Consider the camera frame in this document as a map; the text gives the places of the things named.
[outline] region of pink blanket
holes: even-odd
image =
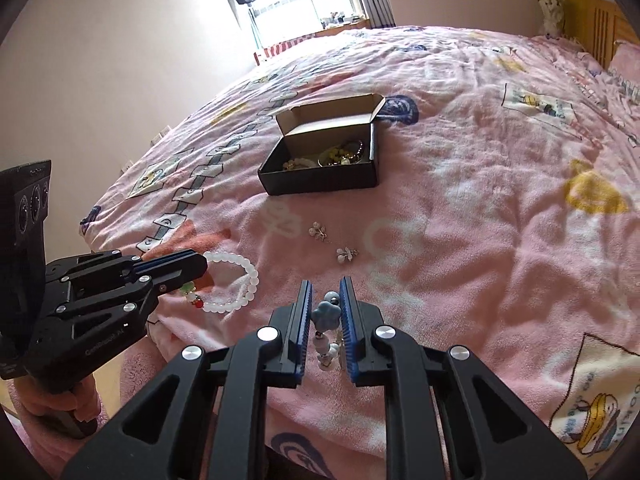
[[[376,92],[380,185],[269,197],[257,168],[273,114]],[[406,27],[309,40],[257,68],[151,149],[81,231],[92,250],[150,258],[180,248],[242,254],[249,305],[204,312],[161,298],[150,336],[232,345],[293,301],[353,278],[357,296],[421,344],[469,346],[592,474],[640,407],[640,108],[570,44]],[[326,242],[308,235],[326,227]],[[343,266],[336,249],[356,248]],[[207,301],[245,277],[211,264]],[[310,346],[297,390],[271,390],[266,443],[338,479],[385,475],[382,391],[322,372]]]

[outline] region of bracelet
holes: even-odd
[[[207,263],[211,262],[229,262],[241,266],[249,276],[249,285],[247,286],[246,294],[239,300],[231,301],[229,303],[214,303],[213,301],[204,301],[199,295],[196,294],[196,286],[193,282],[185,283],[180,288],[180,292],[185,295],[187,301],[191,303],[195,308],[201,308],[205,312],[217,312],[222,314],[224,312],[231,312],[233,310],[239,310],[243,306],[247,306],[251,300],[255,298],[255,293],[258,290],[258,271],[252,265],[252,263],[242,256],[242,254],[234,253],[212,253],[206,251],[203,256],[207,259]]]

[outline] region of metal screw head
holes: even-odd
[[[376,335],[381,339],[391,339],[396,336],[396,329],[392,326],[381,325],[376,329]]]
[[[273,326],[263,326],[258,330],[258,339],[261,341],[273,341],[278,337],[278,329]]]
[[[449,350],[449,353],[451,354],[451,357],[457,359],[458,361],[466,361],[471,355],[471,352],[468,350],[468,348],[462,345],[454,346],[451,350]]]
[[[202,355],[202,348],[196,345],[187,346],[182,351],[182,358],[187,359],[187,361],[193,361],[194,359],[199,358]]]

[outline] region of floor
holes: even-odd
[[[95,373],[95,383],[102,397],[107,413],[113,416],[120,409],[120,366],[122,354],[98,368]],[[0,404],[9,412],[14,413],[14,407],[6,390],[6,382],[0,381]]]

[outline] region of pearl earring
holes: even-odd
[[[314,222],[314,224],[309,228],[309,235],[316,237],[316,240],[322,240],[324,242],[326,239],[324,226],[320,225],[318,222]]]
[[[356,249],[350,249],[345,247],[344,249],[336,249],[335,253],[338,254],[338,263],[343,264],[345,260],[353,260],[354,256],[358,256]]]

